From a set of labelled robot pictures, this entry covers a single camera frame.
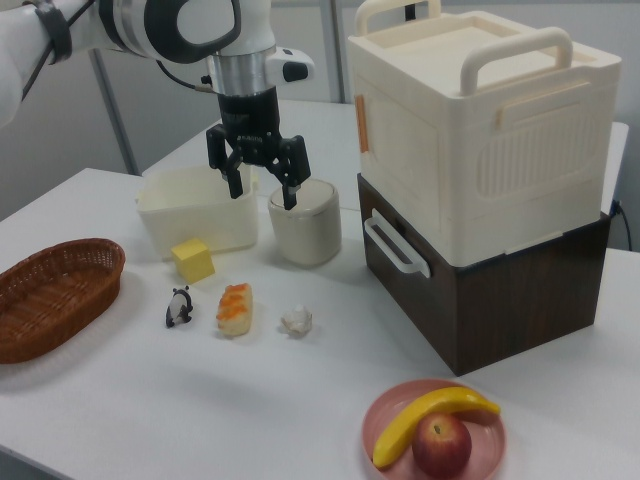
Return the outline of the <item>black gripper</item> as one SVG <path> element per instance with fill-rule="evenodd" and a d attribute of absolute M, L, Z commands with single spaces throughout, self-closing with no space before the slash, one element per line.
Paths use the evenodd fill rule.
<path fill-rule="evenodd" d="M 284 209 L 293 209 L 297 205 L 296 194 L 311 170 L 304 138 L 283 138 L 279 133 L 277 91 L 268 89 L 251 96 L 220 95 L 218 101 L 222 125 L 207 130 L 206 144 L 209 166 L 220 171 L 230 197 L 237 199 L 244 193 L 241 163 L 263 166 L 282 186 Z M 230 156 L 226 142 L 231 147 Z"/>

